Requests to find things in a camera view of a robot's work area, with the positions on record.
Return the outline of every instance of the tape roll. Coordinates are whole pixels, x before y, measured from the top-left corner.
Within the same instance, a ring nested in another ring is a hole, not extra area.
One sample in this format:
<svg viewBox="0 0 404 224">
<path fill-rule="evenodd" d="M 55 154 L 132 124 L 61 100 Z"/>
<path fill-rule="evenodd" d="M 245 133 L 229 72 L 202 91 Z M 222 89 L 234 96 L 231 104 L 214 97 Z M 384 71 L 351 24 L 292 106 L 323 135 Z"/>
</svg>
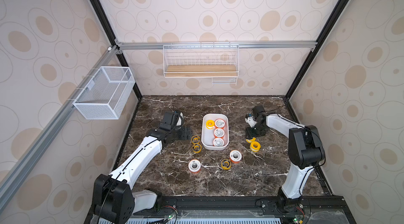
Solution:
<svg viewBox="0 0 404 224">
<path fill-rule="evenodd" d="M 224 146 L 224 145 L 225 145 L 225 141 L 224 141 L 222 138 L 220 138 L 220 137 L 216 137 L 216 138 L 213 140 L 213 146 L 221 147 L 221 146 Z"/>
<path fill-rule="evenodd" d="M 192 137 L 191 137 L 191 142 L 192 142 L 193 144 L 199 143 L 200 141 L 201 141 L 201 138 L 200 138 L 199 136 L 192 136 Z"/>
<path fill-rule="evenodd" d="M 241 161 L 241 152 L 240 151 L 230 151 L 230 160 L 233 163 L 239 163 Z"/>
<path fill-rule="evenodd" d="M 231 161 L 228 159 L 223 159 L 221 165 L 223 170 L 229 170 L 231 168 Z"/>
<path fill-rule="evenodd" d="M 225 136 L 225 131 L 221 128 L 217 128 L 213 131 L 213 135 L 215 135 L 215 137 L 223 138 L 223 136 Z"/>
<path fill-rule="evenodd" d="M 199 153 L 199 152 L 201 152 L 202 147 L 201 147 L 201 145 L 200 145 L 199 143 L 195 143 L 195 144 L 192 146 L 192 150 L 193 150 L 195 153 Z"/>
<path fill-rule="evenodd" d="M 201 162 L 196 159 L 189 161 L 188 169 L 192 173 L 198 173 L 201 169 Z"/>
<path fill-rule="evenodd" d="M 250 149 L 251 149 L 252 151 L 254 151 L 254 152 L 259 151 L 260 148 L 261 148 L 261 145 L 259 144 L 259 142 L 253 141 L 253 142 L 250 144 Z"/>
<path fill-rule="evenodd" d="M 255 137 L 253 137 L 252 139 L 246 139 L 246 141 L 247 141 L 248 143 L 255 142 Z"/>
<path fill-rule="evenodd" d="M 215 127 L 216 128 L 224 128 L 225 127 L 225 121 L 222 120 L 222 119 L 215 120 Z"/>
<path fill-rule="evenodd" d="M 206 127 L 210 130 L 213 129 L 215 127 L 215 122 L 213 120 L 207 120 Z"/>
</svg>

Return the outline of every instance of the white plastic tray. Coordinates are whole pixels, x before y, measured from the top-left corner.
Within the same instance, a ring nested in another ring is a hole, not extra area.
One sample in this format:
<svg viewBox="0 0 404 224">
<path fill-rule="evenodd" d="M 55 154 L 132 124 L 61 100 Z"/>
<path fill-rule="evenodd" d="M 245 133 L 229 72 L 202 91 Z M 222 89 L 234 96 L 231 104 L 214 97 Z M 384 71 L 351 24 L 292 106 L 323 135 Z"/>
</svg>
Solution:
<svg viewBox="0 0 404 224">
<path fill-rule="evenodd" d="M 222 119 L 226 123 L 225 127 L 223 128 L 223 130 L 225 131 L 225 136 L 223 137 L 223 140 L 225 141 L 225 145 L 221 146 L 221 147 L 213 146 L 213 139 L 215 139 L 215 136 L 213 135 L 213 131 L 215 130 L 215 128 L 208 129 L 206 127 L 206 121 L 208 121 L 208 120 L 215 121 L 217 119 Z M 223 114 L 206 114 L 202 120 L 201 140 L 202 140 L 202 144 L 205 147 L 205 149 L 212 150 L 212 151 L 224 150 L 229 145 L 229 119 L 227 118 L 227 116 L 225 116 Z"/>
</svg>

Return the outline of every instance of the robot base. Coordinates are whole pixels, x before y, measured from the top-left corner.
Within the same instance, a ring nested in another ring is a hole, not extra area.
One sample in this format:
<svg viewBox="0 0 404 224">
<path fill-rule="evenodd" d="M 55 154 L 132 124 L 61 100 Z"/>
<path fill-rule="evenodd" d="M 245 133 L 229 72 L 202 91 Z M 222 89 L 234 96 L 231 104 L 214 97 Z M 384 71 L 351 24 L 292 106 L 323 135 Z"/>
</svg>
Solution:
<svg viewBox="0 0 404 224">
<path fill-rule="evenodd" d="M 299 206 L 301 199 L 302 199 L 301 196 L 299 198 L 289 199 L 282 191 L 282 187 L 280 187 L 278 190 L 276 207 L 280 213 L 285 214 L 294 211 L 295 208 Z"/>
</svg>

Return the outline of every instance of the white bin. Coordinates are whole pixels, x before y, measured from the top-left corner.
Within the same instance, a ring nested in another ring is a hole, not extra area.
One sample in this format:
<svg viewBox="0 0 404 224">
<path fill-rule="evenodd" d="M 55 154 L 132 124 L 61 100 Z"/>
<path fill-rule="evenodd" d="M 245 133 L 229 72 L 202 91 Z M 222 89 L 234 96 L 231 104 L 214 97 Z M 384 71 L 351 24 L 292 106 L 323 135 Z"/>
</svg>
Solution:
<svg viewBox="0 0 404 224">
<path fill-rule="evenodd" d="M 87 120 L 119 119 L 133 86 L 129 67 L 101 66 L 73 105 Z"/>
<path fill-rule="evenodd" d="M 208 121 L 208 120 L 215 121 L 217 119 L 222 119 L 226 123 L 225 127 L 223 128 L 223 130 L 225 131 L 225 136 L 223 137 L 225 145 L 221 146 L 221 147 L 213 146 L 213 140 L 215 139 L 215 136 L 213 135 L 213 131 L 215 130 L 215 127 L 213 129 L 208 129 L 206 127 L 206 121 Z M 227 118 L 227 116 L 225 116 L 223 114 L 206 114 L 202 120 L 201 141 L 202 141 L 202 144 L 205 147 L 205 149 L 212 150 L 212 151 L 224 150 L 229 145 L 229 119 Z"/>
</svg>

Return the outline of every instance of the wooden shelf board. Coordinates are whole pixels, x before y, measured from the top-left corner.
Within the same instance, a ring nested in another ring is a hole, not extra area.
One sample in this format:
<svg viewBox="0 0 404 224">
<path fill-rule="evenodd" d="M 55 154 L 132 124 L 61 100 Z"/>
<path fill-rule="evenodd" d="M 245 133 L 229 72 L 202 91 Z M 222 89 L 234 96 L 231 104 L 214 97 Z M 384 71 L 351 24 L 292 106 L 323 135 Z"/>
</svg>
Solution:
<svg viewBox="0 0 404 224">
<path fill-rule="evenodd" d="M 235 65 L 169 65 L 166 77 L 237 77 Z"/>
</svg>

